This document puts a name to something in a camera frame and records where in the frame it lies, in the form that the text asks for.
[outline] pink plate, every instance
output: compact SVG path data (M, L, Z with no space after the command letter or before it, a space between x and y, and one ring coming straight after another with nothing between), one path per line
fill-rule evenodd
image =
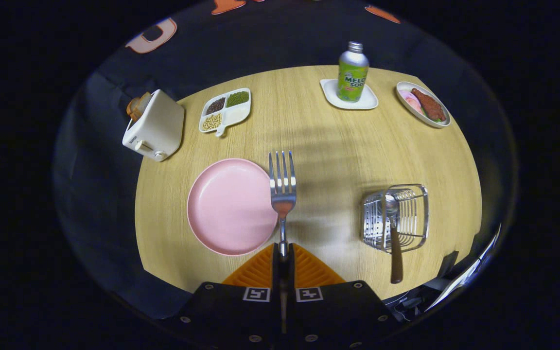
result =
M206 168L187 197L187 220L206 248L243 255L260 248L274 232L269 176L246 159L223 159Z

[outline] toaster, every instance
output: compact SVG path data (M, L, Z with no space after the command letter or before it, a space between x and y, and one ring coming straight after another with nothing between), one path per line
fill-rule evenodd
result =
M129 121L122 145L157 162L163 161L180 146L184 118L185 109L157 89L138 121Z

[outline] aluminum bottle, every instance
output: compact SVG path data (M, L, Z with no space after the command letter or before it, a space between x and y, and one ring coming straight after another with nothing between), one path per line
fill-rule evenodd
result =
M349 48L338 60L338 98L347 102L358 102L367 81L367 73L368 59L362 53L362 44L350 41Z

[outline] toaster knob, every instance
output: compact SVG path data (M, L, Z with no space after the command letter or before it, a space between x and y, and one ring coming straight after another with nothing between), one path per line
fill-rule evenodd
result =
M164 153L162 151L155 152L155 160L156 161L160 162L160 161L164 160L165 157L167 157L166 153Z

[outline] wooden table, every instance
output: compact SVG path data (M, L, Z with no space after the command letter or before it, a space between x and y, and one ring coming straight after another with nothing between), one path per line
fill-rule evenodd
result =
M203 281L223 281L256 252L226 257L205 248L187 223L187 195L207 166L245 158L267 171L267 153L293 151L297 205L287 238L319 257L346 281L365 280L383 299L436 277L445 255L468 255L481 224L481 189L473 155L453 119L443 129L411 115L395 95L398 82L425 86L411 75L370 69L367 84L380 100L369 110L338 109L319 80L338 66L256 73L204 89L185 107L180 149L163 162L144 158L138 178L135 224L144 269L189 292ZM224 138L198 131L206 101L249 87L252 107ZM429 191L429 238L403 254L404 279L391 284L391 256L361 239L361 200L392 184L420 183ZM263 247L278 242L279 234Z

